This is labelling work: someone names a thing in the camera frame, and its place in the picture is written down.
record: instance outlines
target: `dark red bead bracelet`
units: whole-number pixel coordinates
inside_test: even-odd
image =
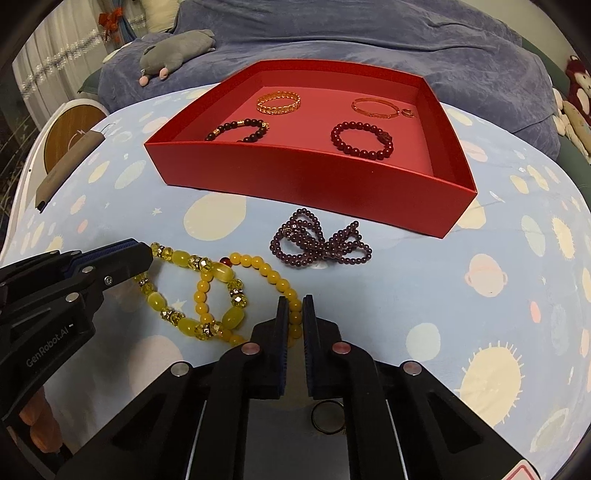
[[[383,150],[379,151],[367,151],[367,150],[359,150],[358,148],[353,148],[351,145],[346,144],[340,139],[340,133],[343,130],[365,130],[366,132],[371,132],[375,134],[378,138],[380,143],[384,145]],[[394,151],[394,144],[392,143],[392,136],[378,128],[376,125],[364,124],[363,122],[343,122],[338,124],[336,127],[333,128],[333,131],[330,133],[330,139],[332,140],[333,145],[341,150],[343,153],[347,155],[352,155],[353,157],[361,157],[361,158],[368,158],[370,160],[383,160],[388,158],[392,155]]]

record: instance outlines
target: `red box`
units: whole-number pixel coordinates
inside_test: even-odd
[[[298,93],[300,108],[285,115],[259,113],[256,100],[277,90]],[[367,96],[410,108],[415,117],[379,119],[355,112],[351,102]],[[379,103],[361,108],[392,111]],[[202,140],[218,125],[245,118],[264,119],[269,131],[254,144],[236,142],[254,132],[248,127]],[[338,151],[330,132],[351,121],[389,132],[392,156],[376,161]],[[346,130],[342,138],[360,150],[383,147],[366,131]],[[169,185],[305,205],[439,238],[477,193],[456,134],[427,82],[357,63],[257,62],[196,99],[145,147]]]

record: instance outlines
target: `curtain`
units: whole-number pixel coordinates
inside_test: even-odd
[[[23,100],[41,130],[63,103],[77,98],[102,65],[107,48],[98,25],[102,0],[64,0],[27,40],[12,63]]]

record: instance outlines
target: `gold bangle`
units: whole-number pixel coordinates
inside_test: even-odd
[[[394,109],[394,113],[372,113],[366,110],[361,110],[356,104],[361,102],[373,102],[373,103],[381,103],[382,105],[388,105],[389,107]],[[372,98],[372,97],[364,97],[364,98],[357,98],[353,100],[351,103],[351,108],[355,110],[357,113],[361,113],[361,115],[370,116],[373,118],[394,118],[400,115],[400,108],[394,105],[392,102],[388,102],[386,100],[382,100],[380,98]]]
[[[271,100],[276,100],[278,98],[289,98],[294,100],[293,103],[289,105],[282,105],[282,106],[265,106],[264,103],[267,103]],[[283,115],[284,113],[295,112],[300,107],[300,96],[297,93],[293,92],[273,92],[267,93],[263,95],[256,101],[256,109],[260,113],[265,113],[267,115]]]

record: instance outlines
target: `blue bedsheet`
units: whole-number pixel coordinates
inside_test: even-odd
[[[166,81],[139,86],[142,52],[169,34],[135,40],[107,62],[100,101],[114,112],[165,93],[219,82],[258,60],[369,63],[425,77],[440,101],[517,135],[556,159],[556,102],[541,60],[521,37],[457,0],[185,0],[175,34],[210,28],[217,50]]]

